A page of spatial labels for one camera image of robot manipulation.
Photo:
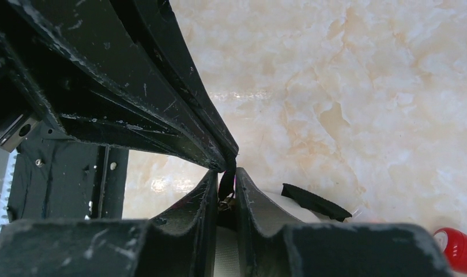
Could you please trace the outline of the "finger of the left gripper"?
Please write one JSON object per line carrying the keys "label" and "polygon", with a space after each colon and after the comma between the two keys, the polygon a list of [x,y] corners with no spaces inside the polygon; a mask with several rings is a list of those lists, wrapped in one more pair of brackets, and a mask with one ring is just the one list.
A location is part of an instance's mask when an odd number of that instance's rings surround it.
{"label": "finger of the left gripper", "polygon": [[169,1],[112,1],[134,42],[139,43],[186,102],[228,160],[239,147],[213,105],[183,38]]}

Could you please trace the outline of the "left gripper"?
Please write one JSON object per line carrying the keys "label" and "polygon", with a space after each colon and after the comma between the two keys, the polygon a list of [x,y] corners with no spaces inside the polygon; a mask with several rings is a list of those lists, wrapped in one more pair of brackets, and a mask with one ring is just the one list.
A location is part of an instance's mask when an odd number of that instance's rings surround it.
{"label": "left gripper", "polygon": [[0,149],[45,122],[79,142],[226,170],[219,144],[111,2],[0,1]]}

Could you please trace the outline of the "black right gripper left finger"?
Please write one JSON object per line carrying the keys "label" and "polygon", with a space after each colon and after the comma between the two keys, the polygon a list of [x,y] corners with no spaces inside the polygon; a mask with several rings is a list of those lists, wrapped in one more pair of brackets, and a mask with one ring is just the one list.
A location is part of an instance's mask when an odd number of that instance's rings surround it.
{"label": "black right gripper left finger", "polygon": [[18,220],[0,232],[0,276],[212,276],[218,175],[152,219]]}

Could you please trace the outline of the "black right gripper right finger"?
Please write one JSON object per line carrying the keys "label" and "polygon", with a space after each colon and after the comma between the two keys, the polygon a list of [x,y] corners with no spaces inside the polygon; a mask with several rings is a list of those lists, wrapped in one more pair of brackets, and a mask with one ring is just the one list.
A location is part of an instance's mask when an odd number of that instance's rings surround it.
{"label": "black right gripper right finger", "polygon": [[452,276],[425,229],[405,223],[304,223],[236,171],[241,276]]}

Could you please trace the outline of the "cream canvas backpack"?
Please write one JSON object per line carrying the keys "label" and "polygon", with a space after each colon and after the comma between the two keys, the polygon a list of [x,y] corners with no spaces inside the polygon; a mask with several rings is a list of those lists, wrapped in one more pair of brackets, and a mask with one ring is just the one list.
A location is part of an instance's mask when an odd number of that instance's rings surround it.
{"label": "cream canvas backpack", "polygon": [[351,217],[294,185],[283,184],[280,194],[261,191],[235,163],[222,176],[218,196],[214,276],[290,276],[284,226]]}

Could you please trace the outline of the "red black stamp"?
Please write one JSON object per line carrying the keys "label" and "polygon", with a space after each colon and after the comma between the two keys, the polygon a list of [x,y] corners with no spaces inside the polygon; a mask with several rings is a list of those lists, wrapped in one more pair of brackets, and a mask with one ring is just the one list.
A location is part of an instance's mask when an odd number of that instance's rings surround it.
{"label": "red black stamp", "polygon": [[457,229],[444,227],[434,232],[434,239],[451,268],[467,274],[467,235]]}

